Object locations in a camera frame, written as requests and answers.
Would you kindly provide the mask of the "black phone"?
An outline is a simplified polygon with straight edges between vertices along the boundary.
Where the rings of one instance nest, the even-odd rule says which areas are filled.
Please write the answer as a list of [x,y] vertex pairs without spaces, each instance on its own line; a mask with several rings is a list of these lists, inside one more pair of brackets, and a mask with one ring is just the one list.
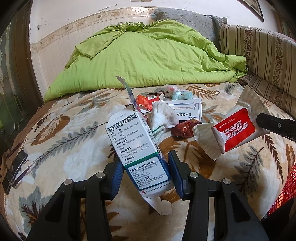
[[3,163],[6,167],[6,174],[2,184],[6,195],[9,194],[14,182],[16,181],[16,176],[27,157],[28,155],[24,151],[20,151],[13,160],[10,159],[9,155],[4,155]]

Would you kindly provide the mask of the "red white wet wipe packet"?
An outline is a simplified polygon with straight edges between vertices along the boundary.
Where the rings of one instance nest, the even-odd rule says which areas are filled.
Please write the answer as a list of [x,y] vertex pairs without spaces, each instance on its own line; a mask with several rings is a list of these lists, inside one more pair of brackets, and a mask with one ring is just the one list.
[[195,140],[212,160],[216,160],[225,152],[269,133],[256,122],[261,113],[269,115],[259,95],[247,86],[222,121],[193,127]]

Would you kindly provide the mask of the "eyeglasses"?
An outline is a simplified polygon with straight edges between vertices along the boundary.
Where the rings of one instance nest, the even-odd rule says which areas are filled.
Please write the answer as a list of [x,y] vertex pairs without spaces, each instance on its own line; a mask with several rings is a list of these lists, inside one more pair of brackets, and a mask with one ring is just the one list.
[[28,158],[28,154],[23,150],[23,148],[21,148],[21,145],[25,144],[25,142],[33,142],[34,140],[35,138],[26,138],[7,153],[3,154],[2,161],[6,167],[6,175],[2,184],[6,195],[9,194],[11,188],[16,188],[18,183],[29,170],[29,168],[27,168],[22,174],[17,176],[22,165]]

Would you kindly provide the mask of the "floral leaf blanket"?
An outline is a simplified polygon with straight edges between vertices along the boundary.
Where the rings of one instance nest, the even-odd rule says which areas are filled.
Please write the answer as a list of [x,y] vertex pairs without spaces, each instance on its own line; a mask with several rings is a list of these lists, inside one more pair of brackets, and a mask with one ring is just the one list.
[[[4,197],[1,212],[16,236],[25,240],[41,211],[65,179],[81,181],[102,171],[115,157],[106,133],[109,118],[129,104],[124,89],[104,89],[65,96],[44,105],[15,139],[27,154],[26,175]],[[194,138],[165,132],[163,155],[175,150],[193,171],[212,180],[230,178],[259,218],[279,196],[295,165],[295,143],[269,133],[210,159]],[[173,212],[161,216],[145,202],[128,175],[119,194],[106,204],[114,240],[181,240],[188,202],[175,190],[163,195]]]

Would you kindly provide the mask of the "dark red crumpled wrapper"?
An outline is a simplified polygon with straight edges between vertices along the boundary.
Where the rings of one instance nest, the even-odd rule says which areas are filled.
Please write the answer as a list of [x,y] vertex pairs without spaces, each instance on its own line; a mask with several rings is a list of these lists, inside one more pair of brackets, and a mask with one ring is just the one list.
[[186,120],[172,128],[171,134],[176,137],[191,138],[193,137],[193,127],[198,124],[201,124],[201,122],[194,118],[191,120]]

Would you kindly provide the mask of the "grey pillow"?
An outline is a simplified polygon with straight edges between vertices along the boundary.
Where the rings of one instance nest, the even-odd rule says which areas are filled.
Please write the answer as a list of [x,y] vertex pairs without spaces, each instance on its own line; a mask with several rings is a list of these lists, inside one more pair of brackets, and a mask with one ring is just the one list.
[[226,17],[202,15],[192,11],[171,8],[156,8],[152,14],[154,20],[170,19],[187,25],[219,47],[219,33],[222,25],[227,23]]

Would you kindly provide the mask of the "white flat medicine box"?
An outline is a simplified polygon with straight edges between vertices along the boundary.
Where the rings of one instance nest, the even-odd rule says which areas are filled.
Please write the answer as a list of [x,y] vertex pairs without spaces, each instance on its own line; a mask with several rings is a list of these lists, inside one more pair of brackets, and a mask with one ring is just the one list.
[[179,117],[180,121],[202,119],[202,99],[168,100],[164,101]]

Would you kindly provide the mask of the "light blue cartoon pouch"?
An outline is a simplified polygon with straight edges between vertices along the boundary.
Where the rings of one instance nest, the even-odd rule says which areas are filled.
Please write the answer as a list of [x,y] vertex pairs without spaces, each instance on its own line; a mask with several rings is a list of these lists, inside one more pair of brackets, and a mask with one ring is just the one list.
[[191,91],[174,91],[171,95],[171,100],[188,100],[193,99]]

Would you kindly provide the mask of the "clear red-print plastic wrapper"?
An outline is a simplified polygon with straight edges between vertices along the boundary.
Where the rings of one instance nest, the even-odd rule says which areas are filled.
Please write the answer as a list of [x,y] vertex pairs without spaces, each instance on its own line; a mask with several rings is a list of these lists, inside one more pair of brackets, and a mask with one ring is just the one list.
[[173,92],[176,92],[177,90],[178,90],[178,87],[176,85],[166,84],[164,86],[158,87],[154,91],[170,96],[170,95],[172,95]]

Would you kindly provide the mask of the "small red carton box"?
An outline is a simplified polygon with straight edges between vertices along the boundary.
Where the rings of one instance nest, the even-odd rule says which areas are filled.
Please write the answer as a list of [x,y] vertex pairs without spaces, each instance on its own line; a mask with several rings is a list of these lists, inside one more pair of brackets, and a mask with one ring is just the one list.
[[161,91],[159,92],[147,92],[141,93],[137,96],[137,105],[148,111],[152,111],[152,103],[155,101],[163,101],[165,94]]

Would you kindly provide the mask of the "white crumpled plastic bag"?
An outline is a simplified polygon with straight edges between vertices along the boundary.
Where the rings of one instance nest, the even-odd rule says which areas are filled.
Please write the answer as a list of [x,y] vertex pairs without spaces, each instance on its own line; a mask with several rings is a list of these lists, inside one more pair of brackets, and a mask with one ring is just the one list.
[[170,128],[174,128],[180,122],[177,113],[166,103],[156,101],[152,105],[149,127],[158,144],[162,135]]

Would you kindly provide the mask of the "green quilt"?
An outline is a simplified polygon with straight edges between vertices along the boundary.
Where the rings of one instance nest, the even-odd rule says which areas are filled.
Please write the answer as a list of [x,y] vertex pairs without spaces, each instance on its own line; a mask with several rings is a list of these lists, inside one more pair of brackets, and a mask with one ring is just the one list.
[[174,20],[111,25],[74,51],[44,95],[190,83],[234,83],[248,72],[246,58],[221,53],[213,42]]

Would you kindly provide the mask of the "white blue medicine box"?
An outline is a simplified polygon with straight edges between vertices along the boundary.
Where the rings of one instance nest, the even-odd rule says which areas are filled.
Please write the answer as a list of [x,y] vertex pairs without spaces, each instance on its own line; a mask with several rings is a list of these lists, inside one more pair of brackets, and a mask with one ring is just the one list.
[[160,197],[173,188],[166,161],[125,79],[118,76],[132,104],[114,113],[106,132],[126,173],[142,198],[160,215],[172,213],[171,202]]

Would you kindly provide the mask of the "red mesh trash basket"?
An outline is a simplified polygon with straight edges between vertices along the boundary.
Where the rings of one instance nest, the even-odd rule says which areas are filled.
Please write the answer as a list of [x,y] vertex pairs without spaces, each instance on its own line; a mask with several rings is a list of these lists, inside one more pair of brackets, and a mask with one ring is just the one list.
[[279,197],[276,199],[267,215],[272,215],[276,210],[282,207],[286,202],[295,198],[296,196],[296,166],[293,165],[292,170],[287,178],[287,181],[284,185],[282,192]]

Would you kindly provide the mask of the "framed wall picture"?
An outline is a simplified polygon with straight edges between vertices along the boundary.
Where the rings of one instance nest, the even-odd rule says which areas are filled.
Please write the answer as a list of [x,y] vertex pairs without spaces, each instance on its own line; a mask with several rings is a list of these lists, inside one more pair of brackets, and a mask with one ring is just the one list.
[[253,14],[255,14],[260,21],[264,22],[263,13],[259,5],[258,0],[238,0],[246,8],[248,8]]

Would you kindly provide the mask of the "striped floral headboard cushion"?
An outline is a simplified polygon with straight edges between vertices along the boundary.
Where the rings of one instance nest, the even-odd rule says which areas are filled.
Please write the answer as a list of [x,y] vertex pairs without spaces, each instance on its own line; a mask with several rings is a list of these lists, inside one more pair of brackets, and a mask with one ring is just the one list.
[[295,117],[295,41],[274,31],[224,24],[220,47],[224,54],[246,58],[242,84]]

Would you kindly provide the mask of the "dark wooden door frame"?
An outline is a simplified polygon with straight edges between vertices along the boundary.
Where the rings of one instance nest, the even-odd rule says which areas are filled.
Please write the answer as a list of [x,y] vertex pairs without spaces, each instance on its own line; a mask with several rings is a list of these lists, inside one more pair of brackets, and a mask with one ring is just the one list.
[[24,110],[34,114],[43,105],[33,70],[29,44],[29,25],[32,1],[22,1],[11,22],[13,70],[16,92]]

